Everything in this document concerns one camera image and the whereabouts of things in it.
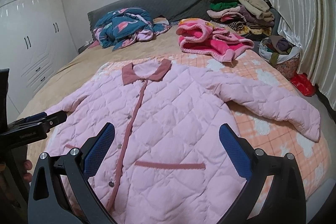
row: jacket pocket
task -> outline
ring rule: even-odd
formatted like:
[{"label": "jacket pocket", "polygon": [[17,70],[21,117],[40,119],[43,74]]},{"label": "jacket pocket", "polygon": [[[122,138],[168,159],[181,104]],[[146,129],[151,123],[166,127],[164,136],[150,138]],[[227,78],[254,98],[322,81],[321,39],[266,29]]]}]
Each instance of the jacket pocket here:
[{"label": "jacket pocket", "polygon": [[125,224],[204,223],[205,164],[136,161]]}]

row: blue mesh pad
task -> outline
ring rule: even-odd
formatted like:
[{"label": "blue mesh pad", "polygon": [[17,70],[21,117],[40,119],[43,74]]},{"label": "blue mesh pad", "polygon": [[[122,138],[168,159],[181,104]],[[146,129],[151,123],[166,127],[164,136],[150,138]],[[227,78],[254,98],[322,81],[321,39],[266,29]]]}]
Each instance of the blue mesh pad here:
[{"label": "blue mesh pad", "polygon": [[83,175],[86,180],[97,173],[101,162],[114,141],[114,137],[115,129],[113,124],[110,124],[84,159]]},{"label": "blue mesh pad", "polygon": [[43,117],[46,117],[46,116],[47,116],[47,114],[45,112],[41,112],[39,114],[27,117],[26,122],[37,121],[37,120],[42,119]]},{"label": "blue mesh pad", "polygon": [[251,160],[224,124],[219,129],[219,139],[236,168],[238,175],[246,178],[248,181],[252,176]]}]

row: white curtain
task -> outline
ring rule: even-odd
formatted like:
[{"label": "white curtain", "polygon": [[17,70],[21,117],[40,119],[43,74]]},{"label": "white curtain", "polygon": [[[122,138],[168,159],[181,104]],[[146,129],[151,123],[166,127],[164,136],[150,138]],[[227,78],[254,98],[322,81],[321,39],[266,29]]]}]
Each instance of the white curtain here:
[{"label": "white curtain", "polygon": [[336,0],[270,0],[282,16],[278,33],[299,46],[298,73],[336,110]]}]

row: dark pink collar trim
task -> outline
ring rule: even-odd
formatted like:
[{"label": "dark pink collar trim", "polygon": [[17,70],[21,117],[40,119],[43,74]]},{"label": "dark pink collar trim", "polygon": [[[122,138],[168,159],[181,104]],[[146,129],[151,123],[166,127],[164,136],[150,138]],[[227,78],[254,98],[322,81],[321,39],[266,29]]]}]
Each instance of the dark pink collar trim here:
[{"label": "dark pink collar trim", "polygon": [[126,66],[123,66],[121,69],[121,74],[123,78],[124,85],[128,85],[134,83],[137,80],[151,80],[155,82],[159,82],[166,75],[166,73],[170,70],[171,61],[168,59],[163,59],[161,61],[161,65],[157,68],[157,70],[148,77],[140,77],[135,74],[133,70],[133,63],[129,63]]}]

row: pink quilted jacket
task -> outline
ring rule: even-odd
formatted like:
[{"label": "pink quilted jacket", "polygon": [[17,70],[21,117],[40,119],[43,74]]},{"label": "pink quilted jacket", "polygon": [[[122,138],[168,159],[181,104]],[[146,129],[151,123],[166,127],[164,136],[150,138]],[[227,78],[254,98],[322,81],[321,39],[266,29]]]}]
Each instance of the pink quilted jacket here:
[{"label": "pink quilted jacket", "polygon": [[111,122],[115,140],[89,182],[118,223],[216,223],[246,182],[219,140],[223,123],[239,135],[230,100],[319,138],[319,112],[299,96],[163,60],[97,74],[48,109],[73,113],[55,129],[46,151],[55,156],[81,147]]}]

